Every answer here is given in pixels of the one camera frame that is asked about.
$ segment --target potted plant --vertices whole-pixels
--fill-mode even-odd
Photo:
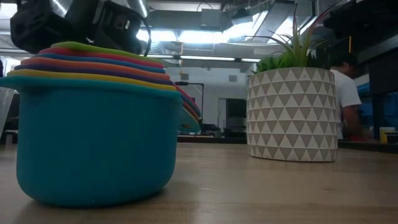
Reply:
[[[282,40],[266,37],[286,51],[262,59],[249,77],[249,154],[281,161],[331,162],[337,150],[335,79],[320,68],[310,49],[311,34],[330,8],[305,34],[297,25],[296,8],[293,35],[278,34]]]

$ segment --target white geometric planter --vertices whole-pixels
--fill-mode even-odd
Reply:
[[[250,156],[282,161],[336,159],[335,77],[321,68],[281,68],[248,82]]]

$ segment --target white t-shirt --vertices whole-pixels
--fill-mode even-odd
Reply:
[[[336,83],[336,115],[337,115],[337,136],[338,139],[343,139],[343,125],[341,120],[341,110],[346,106],[360,105],[358,89],[354,80],[344,75],[343,73],[330,70],[335,74]]]

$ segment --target green leaves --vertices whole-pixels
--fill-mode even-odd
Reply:
[[[323,19],[328,11],[338,4],[340,1],[334,3],[330,6],[325,12],[321,13],[317,19],[310,25],[308,28],[308,32],[305,34],[301,34],[301,28],[297,24],[296,18],[296,11],[297,11],[297,3],[294,8],[294,15],[293,15],[293,28],[292,28],[292,35],[288,34],[277,34],[282,40],[275,39],[269,36],[262,36],[264,38],[271,39],[286,50],[282,55],[279,56],[268,56],[263,58],[257,65],[257,73],[265,72],[272,69],[278,68],[288,68],[288,67],[318,67],[321,68],[324,63],[319,62],[311,54],[311,51],[318,47],[319,45],[323,44],[325,41],[320,42],[312,49],[310,48],[311,43],[314,40],[311,40],[311,35],[313,30],[315,29],[316,25],[319,23],[321,19]]]

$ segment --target table surface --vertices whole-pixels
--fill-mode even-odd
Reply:
[[[112,208],[48,207],[26,196],[16,147],[0,148],[0,223],[398,223],[398,155],[341,149],[333,163],[256,159],[246,146],[179,144],[159,194]]]

